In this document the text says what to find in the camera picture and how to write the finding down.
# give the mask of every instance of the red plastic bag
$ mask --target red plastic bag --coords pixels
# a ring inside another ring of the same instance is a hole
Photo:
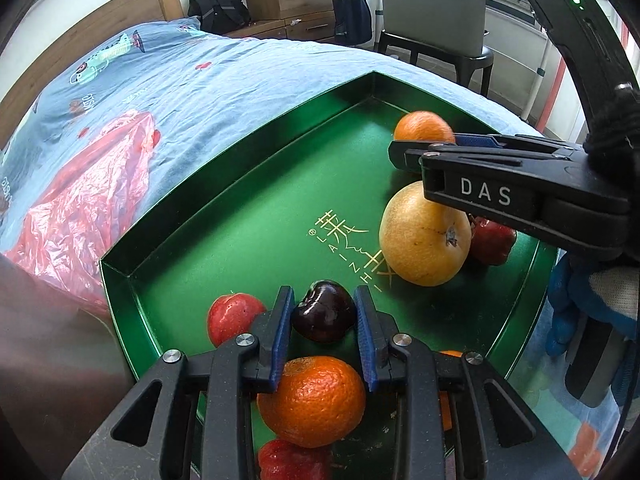
[[[130,110],[109,122],[29,209],[6,256],[105,307],[98,260],[131,226],[148,189],[148,163],[159,139],[149,112]]]

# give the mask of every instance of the bolt head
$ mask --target bolt head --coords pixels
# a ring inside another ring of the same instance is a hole
[[[236,336],[236,344],[238,346],[249,346],[254,344],[255,342],[255,337],[253,336],[253,334],[240,334],[239,336]]]
[[[179,350],[167,350],[164,354],[162,354],[162,361],[165,363],[177,363],[182,357],[182,352]]]
[[[478,352],[468,352],[465,355],[465,360],[470,365],[481,365],[484,361],[484,357],[482,357],[482,354]]]
[[[396,334],[394,336],[394,343],[398,346],[409,346],[414,340],[408,334]]]

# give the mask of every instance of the black bag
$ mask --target black bag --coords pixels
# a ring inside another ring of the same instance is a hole
[[[334,14],[335,43],[360,45],[373,37],[366,0],[334,0]]]
[[[189,0],[188,16],[200,17],[200,30],[226,34],[251,21],[242,0]]]

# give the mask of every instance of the red apple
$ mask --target red apple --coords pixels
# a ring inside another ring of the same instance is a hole
[[[502,265],[507,261],[518,233],[492,220],[475,217],[472,221],[469,254],[485,265]]]
[[[307,449],[279,438],[258,452],[260,480],[330,480],[331,447]]]
[[[225,294],[213,302],[207,315],[207,332],[215,346],[249,332],[254,319],[267,309],[258,298],[238,292]]]

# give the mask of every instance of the gloved hand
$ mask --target gloved hand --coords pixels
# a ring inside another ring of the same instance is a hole
[[[551,273],[549,303],[554,309],[551,330],[546,340],[550,356],[563,354],[578,325],[580,311],[598,321],[607,322],[630,340],[636,339],[638,320],[638,267],[613,267],[564,254]],[[624,404],[633,367],[635,343],[629,345],[611,389],[619,406]],[[635,397],[640,397],[636,384]],[[634,402],[635,410],[640,402]]]

